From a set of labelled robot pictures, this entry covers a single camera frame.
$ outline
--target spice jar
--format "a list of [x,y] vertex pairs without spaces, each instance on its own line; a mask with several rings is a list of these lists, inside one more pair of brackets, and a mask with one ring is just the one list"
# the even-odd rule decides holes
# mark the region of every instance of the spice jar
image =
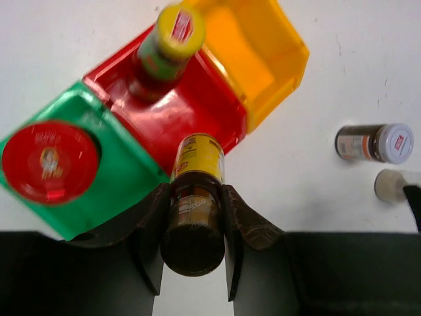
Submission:
[[401,164],[412,153],[414,136],[405,124],[344,126],[335,139],[338,155],[344,159],[364,159]]
[[2,169],[7,183],[24,198],[45,204],[68,203],[92,184],[101,147],[88,131],[67,122],[37,122],[7,142]]
[[132,55],[130,92],[144,101],[158,101],[180,81],[186,66],[205,40],[203,18],[185,4],[169,5],[151,33]]
[[221,263],[224,248],[221,191],[224,153],[206,134],[181,142],[171,177],[172,201],[161,255],[170,269],[198,277]]

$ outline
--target brown glass jar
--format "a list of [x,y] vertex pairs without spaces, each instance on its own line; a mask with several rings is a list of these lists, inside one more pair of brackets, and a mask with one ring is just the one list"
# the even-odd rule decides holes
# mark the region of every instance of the brown glass jar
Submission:
[[405,124],[344,126],[335,139],[337,154],[344,159],[394,164],[409,158],[413,144],[412,130]]
[[224,258],[223,164],[222,148],[209,135],[191,135],[179,146],[161,255],[168,267],[181,275],[205,275]]

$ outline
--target yellow bin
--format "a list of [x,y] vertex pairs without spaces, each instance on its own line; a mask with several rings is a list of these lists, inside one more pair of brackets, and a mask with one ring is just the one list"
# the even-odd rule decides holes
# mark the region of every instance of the yellow bin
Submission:
[[309,59],[276,0],[184,0],[204,17],[204,51],[247,110],[252,132],[298,88]]

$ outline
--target white lid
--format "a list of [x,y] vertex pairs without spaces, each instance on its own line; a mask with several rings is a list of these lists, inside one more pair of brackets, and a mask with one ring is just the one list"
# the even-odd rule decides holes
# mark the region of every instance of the white lid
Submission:
[[388,162],[399,165],[404,163],[412,153],[414,135],[405,124],[386,125],[379,137],[380,157]]

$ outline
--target white surface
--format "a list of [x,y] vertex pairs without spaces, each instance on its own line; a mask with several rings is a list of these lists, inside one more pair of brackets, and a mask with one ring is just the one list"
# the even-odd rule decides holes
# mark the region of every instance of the white surface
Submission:
[[[0,138],[146,28],[165,0],[0,1]],[[311,55],[301,87],[226,158],[227,182],[284,230],[414,232],[408,207],[374,195],[388,167],[337,158],[347,123],[404,122],[421,171],[421,3],[281,0]],[[54,234],[4,190],[0,229]],[[154,315],[233,315],[225,267],[203,278],[164,271]]]

